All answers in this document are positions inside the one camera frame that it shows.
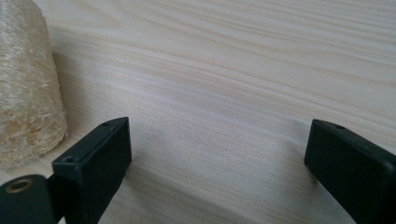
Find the beige loofah sponge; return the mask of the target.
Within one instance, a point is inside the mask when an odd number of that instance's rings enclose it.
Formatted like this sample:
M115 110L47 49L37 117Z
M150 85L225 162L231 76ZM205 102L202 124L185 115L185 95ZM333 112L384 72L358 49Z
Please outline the beige loofah sponge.
M28 164L66 136L45 18L33 0L0 0L0 170Z

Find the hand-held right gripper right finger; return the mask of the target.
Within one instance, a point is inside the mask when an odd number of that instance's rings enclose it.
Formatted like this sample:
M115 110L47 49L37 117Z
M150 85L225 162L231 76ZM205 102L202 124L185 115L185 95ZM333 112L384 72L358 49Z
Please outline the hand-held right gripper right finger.
M396 224L396 155L314 119L304 164L357 224Z

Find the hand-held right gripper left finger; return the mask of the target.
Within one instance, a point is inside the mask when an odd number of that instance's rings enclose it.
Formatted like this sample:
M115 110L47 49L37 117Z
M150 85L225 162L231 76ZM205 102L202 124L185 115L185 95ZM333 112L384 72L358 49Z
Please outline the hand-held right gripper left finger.
M48 183L55 218L97 224L131 162L129 119L97 126L52 162Z

